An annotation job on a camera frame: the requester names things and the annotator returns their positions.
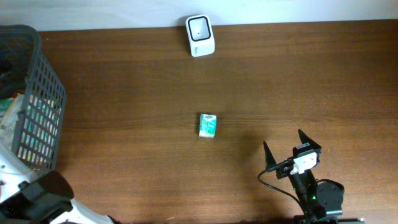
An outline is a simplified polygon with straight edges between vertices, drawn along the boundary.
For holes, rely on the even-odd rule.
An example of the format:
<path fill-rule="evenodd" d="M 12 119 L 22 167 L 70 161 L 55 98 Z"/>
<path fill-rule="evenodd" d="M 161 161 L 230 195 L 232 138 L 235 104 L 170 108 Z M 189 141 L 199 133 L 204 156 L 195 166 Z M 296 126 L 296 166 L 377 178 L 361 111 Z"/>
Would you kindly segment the teal Kleenex tissue pack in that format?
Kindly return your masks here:
<path fill-rule="evenodd" d="M 213 114 L 201 114 L 199 137 L 201 138 L 214 138 L 216 133 L 217 117 Z"/>

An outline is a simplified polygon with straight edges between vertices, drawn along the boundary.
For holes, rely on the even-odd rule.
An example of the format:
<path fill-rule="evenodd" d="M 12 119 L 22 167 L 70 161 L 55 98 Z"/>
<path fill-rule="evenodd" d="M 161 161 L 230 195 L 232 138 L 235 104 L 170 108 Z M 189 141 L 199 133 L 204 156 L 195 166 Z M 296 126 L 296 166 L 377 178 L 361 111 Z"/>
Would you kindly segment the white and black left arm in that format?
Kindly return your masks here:
<path fill-rule="evenodd" d="M 77 201 L 45 153 L 1 137 L 1 223 L 119 223 Z"/>

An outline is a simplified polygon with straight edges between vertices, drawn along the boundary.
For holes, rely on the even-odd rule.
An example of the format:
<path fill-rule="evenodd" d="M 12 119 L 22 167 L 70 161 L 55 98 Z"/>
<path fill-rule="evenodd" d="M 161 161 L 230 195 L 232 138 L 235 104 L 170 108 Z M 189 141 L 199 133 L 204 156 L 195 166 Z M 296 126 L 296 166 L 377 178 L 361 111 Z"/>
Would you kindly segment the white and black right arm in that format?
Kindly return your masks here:
<path fill-rule="evenodd" d="M 278 163 L 266 142 L 263 142 L 266 168 L 257 175 L 258 181 L 294 199 L 302 210 L 293 217 L 293 223 L 364 223 L 363 219 L 339 219 L 343 214 L 342 204 L 345 188 L 330 179 L 316 179 L 312 169 L 320 162 L 322 147 L 301 129 L 298 130 L 301 145 L 292 149 L 292 156 Z M 261 176 L 275 172 L 278 179 L 289 178 L 295 195 L 264 182 Z"/>

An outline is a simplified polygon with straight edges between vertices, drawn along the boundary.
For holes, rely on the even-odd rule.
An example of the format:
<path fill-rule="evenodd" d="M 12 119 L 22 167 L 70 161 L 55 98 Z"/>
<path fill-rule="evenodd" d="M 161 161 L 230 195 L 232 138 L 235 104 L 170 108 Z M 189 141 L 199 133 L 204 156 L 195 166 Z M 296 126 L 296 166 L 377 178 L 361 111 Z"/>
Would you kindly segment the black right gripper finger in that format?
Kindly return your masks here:
<path fill-rule="evenodd" d="M 271 153 L 269 146 L 267 145 L 267 143 L 265 141 L 263 142 L 263 146 L 264 146 L 264 152 L 265 152 L 265 156 L 266 156 L 266 170 L 269 170 L 276 165 L 276 161 L 274 159 L 274 156 Z"/>
<path fill-rule="evenodd" d="M 312 147 L 312 149 L 321 149 L 321 145 L 316 143 L 314 140 L 309 138 L 301 129 L 298 129 L 298 135 L 299 138 L 302 142 L 302 144 L 309 143 L 309 145 Z"/>

